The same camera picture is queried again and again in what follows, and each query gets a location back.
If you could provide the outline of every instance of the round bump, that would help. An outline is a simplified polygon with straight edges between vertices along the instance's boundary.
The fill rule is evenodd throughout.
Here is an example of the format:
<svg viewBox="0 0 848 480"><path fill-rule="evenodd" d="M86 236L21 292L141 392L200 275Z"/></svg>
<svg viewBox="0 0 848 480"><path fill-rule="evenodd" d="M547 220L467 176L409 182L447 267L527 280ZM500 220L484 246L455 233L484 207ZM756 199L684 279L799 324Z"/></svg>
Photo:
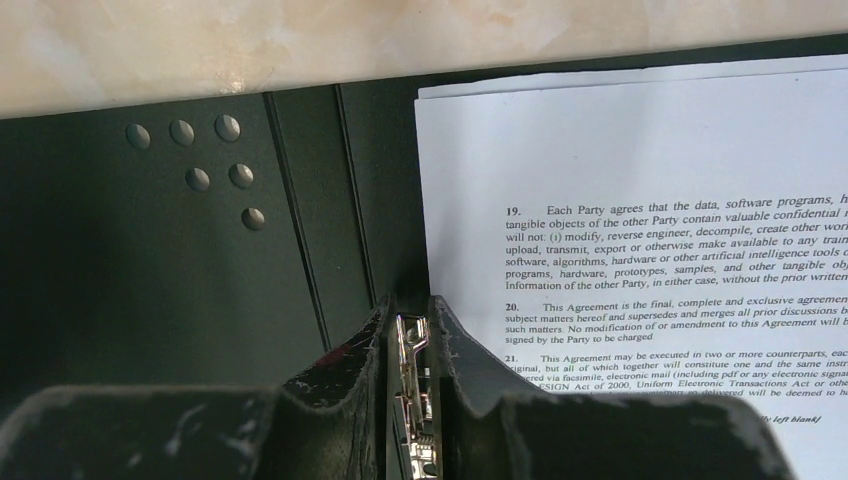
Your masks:
<svg viewBox="0 0 848 480"><path fill-rule="evenodd" d="M245 208L241 212L241 221L251 230L259 231L265 228L265 215L256 208Z"/></svg>
<svg viewBox="0 0 848 480"><path fill-rule="evenodd" d="M171 122L171 138L187 147L194 143L194 129L184 120L174 120Z"/></svg>
<svg viewBox="0 0 848 480"><path fill-rule="evenodd" d="M247 165L237 163L230 167L230 180L239 188L248 188L253 185L253 170Z"/></svg>
<svg viewBox="0 0 848 480"><path fill-rule="evenodd" d="M235 142L241 135L241 126L238 120L229 115L218 115L215 119L215 131L225 142Z"/></svg>
<svg viewBox="0 0 848 480"><path fill-rule="evenodd" d="M209 175L200 168L190 168L186 172L186 184L195 192L205 192L209 189Z"/></svg>
<svg viewBox="0 0 848 480"><path fill-rule="evenodd" d="M127 125L127 141L139 150L146 150L150 146L150 133L147 129L137 123Z"/></svg>

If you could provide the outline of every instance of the document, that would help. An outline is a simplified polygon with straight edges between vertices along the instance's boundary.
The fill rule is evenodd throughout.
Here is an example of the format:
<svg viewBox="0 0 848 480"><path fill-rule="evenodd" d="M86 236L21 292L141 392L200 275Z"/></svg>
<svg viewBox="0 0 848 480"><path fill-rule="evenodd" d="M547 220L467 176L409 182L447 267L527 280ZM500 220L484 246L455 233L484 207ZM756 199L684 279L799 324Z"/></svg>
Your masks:
<svg viewBox="0 0 848 480"><path fill-rule="evenodd" d="M746 399L848 478L848 70L416 102L431 291L554 393Z"/></svg>

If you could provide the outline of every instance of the stack of paper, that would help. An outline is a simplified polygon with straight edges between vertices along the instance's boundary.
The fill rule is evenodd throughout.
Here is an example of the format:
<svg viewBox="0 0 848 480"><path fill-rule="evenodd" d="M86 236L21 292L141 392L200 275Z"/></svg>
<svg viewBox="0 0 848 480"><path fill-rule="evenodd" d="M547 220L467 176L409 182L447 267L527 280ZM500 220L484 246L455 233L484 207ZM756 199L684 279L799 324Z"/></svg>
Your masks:
<svg viewBox="0 0 848 480"><path fill-rule="evenodd" d="M431 290L545 390L742 397L848 478L846 86L829 56L423 89Z"/></svg>

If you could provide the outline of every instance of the beige marble tabletop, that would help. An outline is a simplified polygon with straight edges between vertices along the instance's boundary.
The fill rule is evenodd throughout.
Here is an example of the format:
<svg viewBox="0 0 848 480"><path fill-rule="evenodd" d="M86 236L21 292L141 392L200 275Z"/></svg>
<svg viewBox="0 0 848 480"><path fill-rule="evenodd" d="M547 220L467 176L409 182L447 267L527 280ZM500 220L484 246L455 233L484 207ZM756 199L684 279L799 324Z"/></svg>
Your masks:
<svg viewBox="0 0 848 480"><path fill-rule="evenodd" d="M846 0L8 0L0 117L848 31Z"/></svg>

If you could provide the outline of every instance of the paper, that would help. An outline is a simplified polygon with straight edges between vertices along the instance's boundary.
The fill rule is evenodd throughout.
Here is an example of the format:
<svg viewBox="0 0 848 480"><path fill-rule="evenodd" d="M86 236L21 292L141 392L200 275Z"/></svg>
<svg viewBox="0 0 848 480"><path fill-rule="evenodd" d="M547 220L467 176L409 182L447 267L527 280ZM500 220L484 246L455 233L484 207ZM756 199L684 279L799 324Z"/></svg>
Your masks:
<svg viewBox="0 0 848 480"><path fill-rule="evenodd" d="M747 399L848 478L848 70L416 102L431 291L557 393Z"/></svg>
<svg viewBox="0 0 848 480"><path fill-rule="evenodd" d="M750 60L746 62L676 65L640 70L540 73L521 77L496 78L474 83L422 88L418 98L446 98L484 93L549 90L555 88L618 85L622 83L669 82L705 78L772 75L848 68L848 55Z"/></svg>

